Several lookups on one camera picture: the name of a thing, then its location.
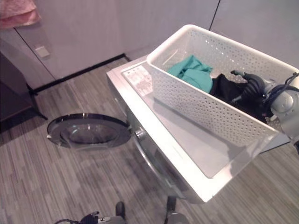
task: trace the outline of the black garment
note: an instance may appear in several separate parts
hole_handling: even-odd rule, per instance
[[[246,87],[246,83],[235,83],[226,79],[225,75],[220,74],[217,78],[213,78],[213,86],[210,94],[221,99],[222,101],[231,104],[232,99],[238,97]],[[232,106],[249,114],[250,116],[266,123],[263,116],[264,109],[260,106],[260,102],[255,99],[241,99]]]

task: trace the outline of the light switch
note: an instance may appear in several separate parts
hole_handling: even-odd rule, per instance
[[[41,46],[36,48],[36,52],[40,57],[46,57],[48,55],[50,55],[50,53],[48,52],[48,50],[45,48],[45,46]]]

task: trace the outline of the dark cabinet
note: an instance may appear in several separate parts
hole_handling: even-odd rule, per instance
[[[0,122],[4,122],[26,110],[43,116],[29,93],[22,73],[4,56],[0,55]]]

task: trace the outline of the pink towel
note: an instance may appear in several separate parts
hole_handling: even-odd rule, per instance
[[[0,28],[27,26],[41,19],[33,0],[0,0]]]

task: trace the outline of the sticker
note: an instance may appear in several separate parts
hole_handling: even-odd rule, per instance
[[[142,65],[123,72],[123,75],[142,97],[153,92],[151,75]]]

